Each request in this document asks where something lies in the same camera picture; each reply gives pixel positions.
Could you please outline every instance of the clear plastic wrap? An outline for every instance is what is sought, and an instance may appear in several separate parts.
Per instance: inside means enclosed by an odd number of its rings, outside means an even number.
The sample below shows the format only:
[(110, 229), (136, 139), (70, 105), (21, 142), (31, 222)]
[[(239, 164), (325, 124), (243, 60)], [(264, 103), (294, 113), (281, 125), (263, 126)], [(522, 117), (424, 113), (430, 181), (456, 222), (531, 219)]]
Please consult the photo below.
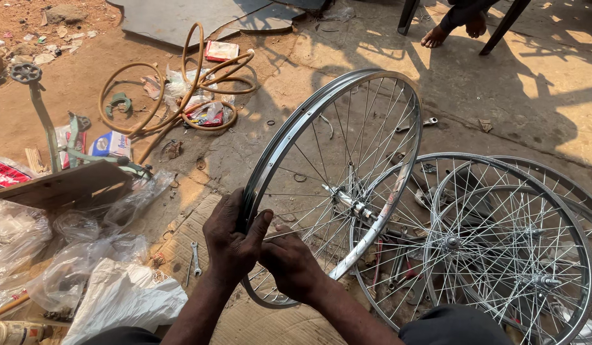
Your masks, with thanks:
[(74, 310), (90, 274), (103, 258), (141, 262), (147, 254), (143, 235), (122, 234), (90, 243), (71, 244), (38, 277), (26, 284), (30, 298), (47, 311)]
[(158, 171), (151, 180), (135, 190), (132, 194), (117, 200), (108, 209), (102, 225), (103, 236), (113, 236), (132, 223), (143, 209), (157, 198), (170, 183), (175, 180), (175, 173), (165, 170)]
[(157, 198), (175, 178), (174, 172), (160, 170), (151, 180), (136, 185), (135, 190), (113, 204), (69, 210), (53, 223), (69, 244), (92, 242), (120, 233)]
[(93, 242), (101, 233), (101, 226), (90, 212), (68, 210), (53, 222), (53, 229), (69, 244)]
[(26, 283), (30, 280), (28, 272), (14, 274), (0, 279), (0, 308), (17, 300), (26, 293)]
[(344, 9), (331, 9), (322, 12), (323, 20), (340, 20), (345, 23), (347, 20), (352, 19), (355, 15), (353, 7), (345, 7)]
[(52, 237), (42, 210), (0, 200), (0, 279), (36, 256)]

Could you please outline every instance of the forearm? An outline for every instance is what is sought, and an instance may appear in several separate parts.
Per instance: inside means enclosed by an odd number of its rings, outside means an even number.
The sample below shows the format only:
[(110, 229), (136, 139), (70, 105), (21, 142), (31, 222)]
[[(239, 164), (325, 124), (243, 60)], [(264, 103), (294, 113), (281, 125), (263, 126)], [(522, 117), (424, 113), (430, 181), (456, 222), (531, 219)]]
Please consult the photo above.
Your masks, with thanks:
[(200, 277), (162, 345), (208, 344), (234, 288), (234, 284), (223, 283), (207, 271)]
[(319, 294), (311, 306), (320, 312), (349, 345), (405, 345), (396, 333), (383, 325), (360, 303), (349, 295), (343, 286), (329, 279), (324, 283), (324, 294)]

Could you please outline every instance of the wooden stick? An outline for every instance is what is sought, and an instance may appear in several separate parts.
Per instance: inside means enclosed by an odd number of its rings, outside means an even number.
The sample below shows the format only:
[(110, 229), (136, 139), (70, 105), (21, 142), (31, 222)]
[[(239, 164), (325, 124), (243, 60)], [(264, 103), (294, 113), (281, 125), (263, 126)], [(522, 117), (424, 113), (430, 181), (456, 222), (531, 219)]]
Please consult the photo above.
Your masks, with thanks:
[(12, 301), (9, 304), (5, 304), (4, 306), (2, 306), (2, 308), (0, 308), (0, 315), (17, 307), (21, 303), (28, 301), (29, 299), (30, 299), (30, 296), (28, 296), (28, 294), (21, 295), (21, 297), (19, 297), (17, 300)]

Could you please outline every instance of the valve handwheel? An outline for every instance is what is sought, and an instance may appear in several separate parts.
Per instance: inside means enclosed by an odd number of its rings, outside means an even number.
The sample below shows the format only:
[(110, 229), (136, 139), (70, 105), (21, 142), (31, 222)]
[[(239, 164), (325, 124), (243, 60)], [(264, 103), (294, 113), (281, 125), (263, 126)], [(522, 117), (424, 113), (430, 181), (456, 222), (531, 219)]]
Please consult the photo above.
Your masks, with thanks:
[(42, 75), (43, 71), (31, 63), (15, 65), (11, 70), (11, 78), (22, 84), (39, 82)]

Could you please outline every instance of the wooden board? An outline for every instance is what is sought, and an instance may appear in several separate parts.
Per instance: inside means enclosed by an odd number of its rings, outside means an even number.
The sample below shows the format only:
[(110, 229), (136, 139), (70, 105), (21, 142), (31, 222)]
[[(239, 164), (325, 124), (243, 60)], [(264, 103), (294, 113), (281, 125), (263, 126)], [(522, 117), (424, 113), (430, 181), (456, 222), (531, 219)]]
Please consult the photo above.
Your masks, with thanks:
[(132, 178), (113, 163), (97, 160), (0, 189), (0, 199), (40, 209), (56, 209)]

